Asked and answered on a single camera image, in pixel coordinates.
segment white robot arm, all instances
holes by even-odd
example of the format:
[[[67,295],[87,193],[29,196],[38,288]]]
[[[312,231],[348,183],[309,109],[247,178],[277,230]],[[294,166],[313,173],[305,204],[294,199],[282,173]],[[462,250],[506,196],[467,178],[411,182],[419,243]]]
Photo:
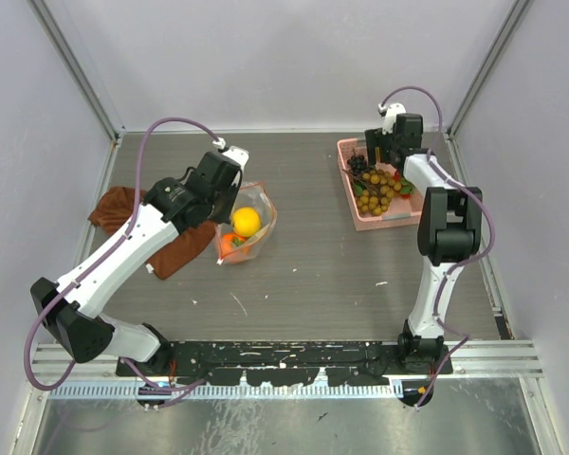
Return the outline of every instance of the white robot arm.
[[[230,147],[222,154],[206,153],[187,181],[165,178],[148,191],[128,235],[132,218],[57,283],[42,278],[31,287],[40,313],[57,293],[72,282],[77,284],[46,318],[45,327],[78,363],[99,354],[129,357],[139,362],[151,361],[156,356],[164,339],[156,329],[110,318],[102,312],[103,307],[133,272],[187,228],[207,220],[217,223],[229,220],[247,161],[248,152],[237,147]],[[122,245],[77,283],[77,277],[123,236],[126,240]]]
[[[443,323],[451,292],[464,268],[460,263],[480,245],[482,213],[421,147],[421,116],[408,114],[400,103],[380,105],[378,111],[382,128],[365,131],[369,163],[391,164],[424,196],[417,230],[424,266],[415,307],[398,338],[401,359],[438,359],[445,349]],[[467,190],[482,199],[478,188]]]

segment grapes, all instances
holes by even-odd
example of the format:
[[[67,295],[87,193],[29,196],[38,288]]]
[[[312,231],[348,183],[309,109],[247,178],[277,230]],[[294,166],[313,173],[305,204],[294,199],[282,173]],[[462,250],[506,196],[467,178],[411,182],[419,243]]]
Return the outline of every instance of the grapes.
[[[353,155],[347,163],[354,175],[363,175],[369,169],[365,155]]]

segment gray table surface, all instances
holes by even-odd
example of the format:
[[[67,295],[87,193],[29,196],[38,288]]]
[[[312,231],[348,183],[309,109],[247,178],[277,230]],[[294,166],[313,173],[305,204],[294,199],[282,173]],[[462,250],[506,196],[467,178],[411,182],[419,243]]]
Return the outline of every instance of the gray table surface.
[[[225,136],[229,144],[249,150],[245,180],[264,181],[278,211],[276,228],[259,257],[220,266],[210,245],[166,281],[142,267],[105,312],[133,323],[149,322],[167,338],[179,340],[395,339],[413,309],[421,278],[416,226],[355,231],[336,144],[356,135]],[[139,135],[124,137],[112,186],[134,186],[138,144]],[[204,135],[153,136],[142,188],[150,189],[165,176],[180,176],[210,148]],[[449,168],[443,140],[436,154]],[[98,230],[93,248],[105,239]],[[467,267],[456,284],[448,322],[474,338],[499,337],[478,264]]]

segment black mounting plate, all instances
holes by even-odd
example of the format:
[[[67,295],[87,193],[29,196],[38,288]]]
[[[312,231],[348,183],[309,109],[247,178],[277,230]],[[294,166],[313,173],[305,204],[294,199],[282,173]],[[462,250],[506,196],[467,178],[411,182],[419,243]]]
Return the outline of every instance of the black mounting plate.
[[[294,341],[235,342],[186,341],[172,343],[175,362],[174,376],[179,384],[204,379],[215,386],[235,386],[245,373],[250,386],[264,382],[274,387],[312,384],[321,368],[328,385],[388,385],[384,375],[430,374],[433,362],[401,362],[395,343],[380,341]],[[447,347],[443,347],[443,358]],[[168,376],[137,363],[142,373]],[[441,374],[452,373],[450,361]],[[117,376],[134,376],[128,366],[119,362]]]

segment pink plastic tray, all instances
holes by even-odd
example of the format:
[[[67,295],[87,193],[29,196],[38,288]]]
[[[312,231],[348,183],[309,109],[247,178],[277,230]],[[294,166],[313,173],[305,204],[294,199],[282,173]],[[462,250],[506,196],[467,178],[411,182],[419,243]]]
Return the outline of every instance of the pink plastic tray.
[[[354,154],[355,149],[357,155],[367,155],[365,147],[357,147],[356,139],[343,139],[338,142],[338,163],[341,170],[348,168],[346,161]],[[388,164],[379,163],[376,167],[392,174],[395,173],[395,168]],[[356,230],[394,228],[396,226],[416,225],[419,223],[421,210],[424,205],[424,198],[419,192],[415,191],[409,199],[396,197],[390,203],[388,211],[380,216],[361,216],[352,193],[350,177],[345,172],[340,173]]]

